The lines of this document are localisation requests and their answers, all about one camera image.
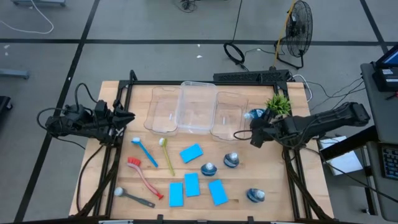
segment small bottle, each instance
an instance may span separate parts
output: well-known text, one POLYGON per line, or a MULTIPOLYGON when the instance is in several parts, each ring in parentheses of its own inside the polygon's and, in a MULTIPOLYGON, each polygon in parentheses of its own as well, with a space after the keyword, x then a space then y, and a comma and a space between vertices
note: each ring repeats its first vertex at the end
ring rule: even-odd
POLYGON ((216 174, 216 172, 217 172, 217 167, 214 166, 211 162, 208 162, 208 163, 206 163, 205 165, 203 165, 203 166, 200 168, 200 170, 201 170, 201 173, 202 173, 203 175, 212 176, 212 175, 215 175, 215 174, 216 174))
POLYGON ((262 114, 266 112, 265 109, 253 109, 243 115, 245 119, 259 119, 262 114))
POLYGON ((249 189, 246 196, 254 203, 263 202, 266 198, 266 193, 259 189, 249 189))
POLYGON ((238 153, 232 152, 224 156, 224 164, 230 168, 235 168, 239 164, 238 153))

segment wooden table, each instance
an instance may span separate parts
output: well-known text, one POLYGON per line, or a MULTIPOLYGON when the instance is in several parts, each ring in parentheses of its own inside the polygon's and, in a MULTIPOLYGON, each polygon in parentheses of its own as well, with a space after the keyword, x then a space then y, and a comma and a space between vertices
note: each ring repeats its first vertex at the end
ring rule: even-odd
MULTIPOLYGON (((117 86, 118 82, 103 82, 99 99, 112 105, 116 97, 117 86)), ((175 169, 175 177, 172 177, 163 150, 159 146, 161 136, 150 133, 144 127, 153 87, 152 85, 134 85, 132 88, 129 111, 136 114, 136 119, 128 124, 125 132, 116 186, 125 188, 130 194, 154 202, 156 207, 149 208, 126 197, 115 197, 111 218, 153 220, 157 218, 158 214, 163 214, 165 220, 245 221, 248 216, 253 216, 255 221, 294 220, 285 162, 281 158, 282 146, 275 141, 265 142, 262 148, 258 149, 250 145, 248 141, 236 141, 233 144, 228 144, 214 141, 209 134, 203 136, 178 133, 176 136, 168 138, 167 145, 169 157, 175 169), (133 137, 141 138, 145 147, 159 164, 159 168, 156 169, 143 151, 130 142, 133 137), (179 152, 194 143, 200 144, 203 155, 184 164, 179 152), (223 164, 223 158, 225 154, 233 151, 239 154, 241 163, 237 168, 230 169, 223 164), (158 200, 142 183, 138 173, 126 165, 129 156, 134 156, 142 161, 141 169, 146 179, 165 195, 162 200, 158 200), (200 167, 206 162, 212 162, 217 166, 218 171, 215 176, 205 177, 200 173, 200 167), (169 184, 183 182, 184 174, 189 172, 199 174, 201 195, 189 198, 184 196, 183 207, 170 208, 169 184), (221 179, 229 198, 228 203, 217 207, 214 206, 208 189, 208 183, 215 179, 221 179), (264 190, 266 192, 265 202, 250 202, 246 198, 246 190, 250 188, 264 190)), ((288 88, 293 115, 309 115, 302 83, 288 83, 288 88)), ((264 102, 274 95, 272 87, 268 86, 218 86, 218 90, 247 96, 248 109, 255 108, 256 105, 264 105, 264 102)), ((97 140, 89 139, 82 164, 97 150, 98 146, 97 140)), ((317 149, 315 142, 310 142, 308 146, 317 149)), ((307 189, 326 214, 332 217, 333 212, 320 158, 315 153, 306 150, 301 150, 300 153, 307 189)), ((103 157, 104 150, 93 158, 83 174, 81 207, 90 199, 98 186, 103 157)), ((300 192, 296 191, 298 201, 302 202, 300 192)), ((106 189, 103 194, 100 214, 104 213, 107 194, 108 190, 106 189)), ((74 196, 70 214, 76 213, 75 198, 74 196)), ((301 203, 299 207, 300 216, 304 217, 301 203)))

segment potted plant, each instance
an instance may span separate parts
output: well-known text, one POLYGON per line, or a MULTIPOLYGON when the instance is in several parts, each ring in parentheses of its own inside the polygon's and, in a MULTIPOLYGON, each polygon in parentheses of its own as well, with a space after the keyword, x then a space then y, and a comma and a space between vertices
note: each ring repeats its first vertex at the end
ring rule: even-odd
POLYGON ((274 95, 266 103, 267 109, 264 113, 264 119, 268 122, 276 116, 289 114, 290 101, 284 95, 274 95))

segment concrete floor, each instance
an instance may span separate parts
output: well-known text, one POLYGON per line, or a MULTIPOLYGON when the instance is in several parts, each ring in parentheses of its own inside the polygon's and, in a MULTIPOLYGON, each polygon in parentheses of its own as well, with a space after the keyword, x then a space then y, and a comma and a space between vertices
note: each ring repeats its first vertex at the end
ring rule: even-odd
MULTIPOLYGON (((322 84, 328 93, 359 78, 361 63, 377 60, 383 51, 359 0, 308 0, 312 8, 313 40, 329 41, 313 45, 305 55, 305 67, 296 71, 308 81, 322 84), (339 42, 366 41, 374 46, 338 46, 339 42)), ((398 2, 366 0, 385 41, 396 42, 395 22, 398 2)), ((74 44, 5 43, 5 39, 80 39, 94 0, 68 0, 67 7, 39 6, 53 22, 51 34, 26 34, 0 24, 0 68, 30 70, 29 80, 0 78, 0 95, 12 98, 14 109, 0 130, 0 223, 13 222, 32 173, 45 132, 35 121, 36 114, 57 104, 78 42, 74 44)), ((228 40, 232 38, 239 0, 202 0, 191 14, 180 12, 172 1, 101 0, 88 39, 115 40, 228 40)), ((244 1, 236 40, 276 40, 290 1, 244 1)), ((49 29, 34 10, 0 2, 0 20, 20 29, 49 29)), ((241 50, 271 45, 239 45, 241 50)), ((287 60, 295 58, 286 56, 287 60)), ((267 70, 273 55, 248 53, 245 65, 250 70, 267 70)), ((140 80, 212 80, 214 73, 238 72, 220 44, 86 44, 81 53, 65 104, 73 103, 73 91, 85 82, 94 96, 105 80, 127 79, 133 69, 140 80)), ((326 96, 311 86, 314 97, 310 108, 326 96)), ((80 101, 93 106, 85 93, 80 101)), ((350 95, 346 101, 363 103, 368 111, 365 91, 350 95)), ((329 100, 312 113, 332 108, 329 100)), ((335 133, 350 136, 361 128, 341 128, 335 133)), ((85 138, 67 138, 85 144, 85 138)), ((24 220, 67 217, 80 170, 83 151, 69 143, 53 140, 45 159, 24 220)), ((366 207, 364 191, 339 185, 325 169, 335 217, 346 222, 388 223, 381 217, 360 213, 366 207)))

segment pink brush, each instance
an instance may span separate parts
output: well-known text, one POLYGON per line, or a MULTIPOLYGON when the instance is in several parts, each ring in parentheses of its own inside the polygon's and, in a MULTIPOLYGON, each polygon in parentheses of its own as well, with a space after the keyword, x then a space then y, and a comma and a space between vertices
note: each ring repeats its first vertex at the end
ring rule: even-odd
POLYGON ((141 169, 139 168, 139 165, 141 164, 141 161, 137 158, 134 157, 128 157, 127 159, 127 166, 134 168, 139 176, 141 177, 142 181, 144 181, 145 186, 154 193, 156 196, 158 196, 159 200, 162 199, 163 195, 161 195, 151 184, 148 183, 148 181, 145 179, 144 174, 142 173, 141 169))

